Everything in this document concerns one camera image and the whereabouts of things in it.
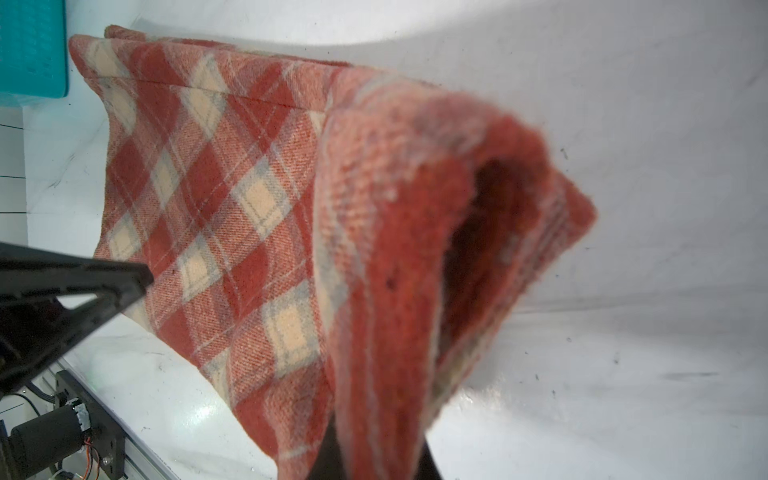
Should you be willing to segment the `red plaid skirt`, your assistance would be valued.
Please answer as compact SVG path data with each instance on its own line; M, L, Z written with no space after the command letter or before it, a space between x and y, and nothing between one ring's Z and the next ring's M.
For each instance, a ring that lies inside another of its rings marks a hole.
M414 478L513 305L596 218L535 130L466 93L116 25L68 46L109 120L95 254L149 267L127 316L282 479L328 430L347 478Z

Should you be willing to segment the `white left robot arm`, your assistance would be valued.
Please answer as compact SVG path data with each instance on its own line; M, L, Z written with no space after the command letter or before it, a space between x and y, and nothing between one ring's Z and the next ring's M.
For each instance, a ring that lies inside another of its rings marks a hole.
M125 476L126 433L67 371L45 394L33 383L45 370L147 293L144 264L86 259L4 243L1 246L1 394L29 389L52 404L1 430L1 476L30 479L48 470L65 478L65 458L86 455L86 479Z

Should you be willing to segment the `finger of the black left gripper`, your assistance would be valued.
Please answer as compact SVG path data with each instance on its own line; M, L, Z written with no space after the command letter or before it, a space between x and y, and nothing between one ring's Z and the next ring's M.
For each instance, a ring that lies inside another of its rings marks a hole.
M140 263L1 245L1 394L20 390L148 292Z

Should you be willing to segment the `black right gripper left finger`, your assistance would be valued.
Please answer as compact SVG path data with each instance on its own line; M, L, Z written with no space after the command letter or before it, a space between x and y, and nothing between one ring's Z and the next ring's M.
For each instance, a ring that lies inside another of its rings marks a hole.
M329 419L317 457L307 475L307 480L346 480L334 417Z

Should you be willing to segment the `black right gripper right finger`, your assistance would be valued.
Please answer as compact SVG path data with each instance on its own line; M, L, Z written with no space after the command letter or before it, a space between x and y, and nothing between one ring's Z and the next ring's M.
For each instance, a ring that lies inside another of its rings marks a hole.
M415 480L442 480L442 476L435 464L427 441L423 444L415 473Z

